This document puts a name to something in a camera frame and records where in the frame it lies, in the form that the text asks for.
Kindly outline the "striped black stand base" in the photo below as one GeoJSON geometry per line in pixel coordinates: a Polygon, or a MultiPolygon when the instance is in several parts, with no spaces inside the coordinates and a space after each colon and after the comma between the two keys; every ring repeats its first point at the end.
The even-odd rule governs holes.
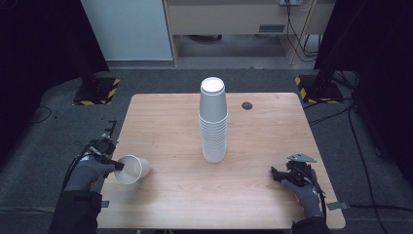
{"type": "Polygon", "coordinates": [[[317,75],[299,75],[294,79],[302,100],[306,103],[338,103],[343,96],[337,85],[317,75]]]}
{"type": "Polygon", "coordinates": [[[119,78],[96,78],[92,85],[82,82],[74,99],[74,105],[108,104],[114,97],[120,84],[119,78]]]}

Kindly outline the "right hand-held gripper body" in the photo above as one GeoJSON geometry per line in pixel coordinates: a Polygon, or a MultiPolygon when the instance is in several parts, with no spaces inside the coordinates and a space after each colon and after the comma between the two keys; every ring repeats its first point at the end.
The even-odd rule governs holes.
{"type": "Polygon", "coordinates": [[[296,186],[303,187],[311,183],[316,185],[317,181],[312,173],[311,163],[316,163],[317,160],[300,152],[294,155],[287,156],[288,169],[287,180],[296,186]]]}

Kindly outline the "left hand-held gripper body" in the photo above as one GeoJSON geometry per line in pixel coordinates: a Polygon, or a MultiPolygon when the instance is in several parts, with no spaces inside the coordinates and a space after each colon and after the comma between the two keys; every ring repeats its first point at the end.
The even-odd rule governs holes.
{"type": "Polygon", "coordinates": [[[116,149],[117,140],[108,136],[103,136],[100,139],[92,139],[89,142],[89,150],[99,156],[111,156],[116,149]]]}

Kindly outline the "person's right hand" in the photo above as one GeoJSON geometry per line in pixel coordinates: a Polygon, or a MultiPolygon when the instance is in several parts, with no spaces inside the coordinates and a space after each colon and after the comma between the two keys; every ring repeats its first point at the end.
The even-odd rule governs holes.
{"type": "Polygon", "coordinates": [[[282,186],[294,193],[298,203],[303,208],[306,218],[314,216],[324,217],[319,206],[319,194],[312,184],[306,184],[303,187],[299,187],[284,179],[282,181],[282,186]]]}

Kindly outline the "grey vent label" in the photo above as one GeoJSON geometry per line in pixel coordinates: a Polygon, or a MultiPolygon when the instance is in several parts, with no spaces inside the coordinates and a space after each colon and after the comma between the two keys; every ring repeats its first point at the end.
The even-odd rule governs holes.
{"type": "Polygon", "coordinates": [[[284,24],[260,24],[260,33],[283,33],[285,29],[284,24]]]}

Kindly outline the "black metal stand post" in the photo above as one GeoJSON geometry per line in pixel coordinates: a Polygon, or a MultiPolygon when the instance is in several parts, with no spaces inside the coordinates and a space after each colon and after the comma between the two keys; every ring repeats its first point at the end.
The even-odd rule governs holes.
{"type": "Polygon", "coordinates": [[[317,93],[327,90],[335,66],[342,58],[347,36],[368,0],[336,0],[324,32],[314,69],[318,71],[314,82],[317,93]]]}

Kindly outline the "beige wooden desk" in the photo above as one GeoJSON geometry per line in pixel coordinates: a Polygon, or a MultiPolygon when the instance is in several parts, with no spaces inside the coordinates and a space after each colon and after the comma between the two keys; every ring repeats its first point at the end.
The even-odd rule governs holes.
{"type": "Polygon", "coordinates": [[[280,6],[280,0],[163,0],[172,56],[183,35],[277,35],[289,64],[301,56],[308,35],[322,35],[336,0],[304,0],[280,6]],[[284,24],[283,33],[260,33],[260,24],[284,24]]]}

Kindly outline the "black curtain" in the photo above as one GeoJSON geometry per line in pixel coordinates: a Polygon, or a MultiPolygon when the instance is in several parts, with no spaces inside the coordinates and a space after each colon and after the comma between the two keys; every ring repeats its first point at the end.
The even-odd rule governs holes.
{"type": "Polygon", "coordinates": [[[347,38],[335,71],[359,75],[364,121],[413,186],[413,0],[368,0],[347,38]]]}
{"type": "Polygon", "coordinates": [[[81,0],[0,0],[0,164],[42,94],[108,69],[81,0]]]}

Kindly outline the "stack of white paper cups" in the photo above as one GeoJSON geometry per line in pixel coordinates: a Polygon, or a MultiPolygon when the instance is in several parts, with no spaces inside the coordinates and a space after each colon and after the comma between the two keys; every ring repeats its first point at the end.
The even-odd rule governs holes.
{"type": "Polygon", "coordinates": [[[227,149],[228,108],[225,84],[218,77],[202,81],[199,123],[204,158],[210,163],[222,161],[227,149]]]}

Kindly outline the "white cabinet panel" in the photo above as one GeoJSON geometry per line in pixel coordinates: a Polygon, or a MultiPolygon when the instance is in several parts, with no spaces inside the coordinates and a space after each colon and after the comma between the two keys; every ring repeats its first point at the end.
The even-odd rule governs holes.
{"type": "Polygon", "coordinates": [[[106,60],[172,60],[163,0],[81,0],[106,60]]]}

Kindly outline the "person's left hand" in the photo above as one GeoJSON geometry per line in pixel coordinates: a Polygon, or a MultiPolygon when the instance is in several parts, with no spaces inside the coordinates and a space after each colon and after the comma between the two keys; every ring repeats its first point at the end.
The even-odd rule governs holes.
{"type": "Polygon", "coordinates": [[[101,164],[94,156],[84,156],[71,173],[64,191],[87,191],[104,175],[115,171],[112,164],[101,164]]]}

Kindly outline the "single white paper cup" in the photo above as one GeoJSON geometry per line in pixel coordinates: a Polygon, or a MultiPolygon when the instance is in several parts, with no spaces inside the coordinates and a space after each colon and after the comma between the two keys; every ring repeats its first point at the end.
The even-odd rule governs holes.
{"type": "Polygon", "coordinates": [[[126,155],[118,160],[124,167],[114,173],[116,179],[125,185],[138,182],[150,172],[150,163],[134,155],[126,155]]]}

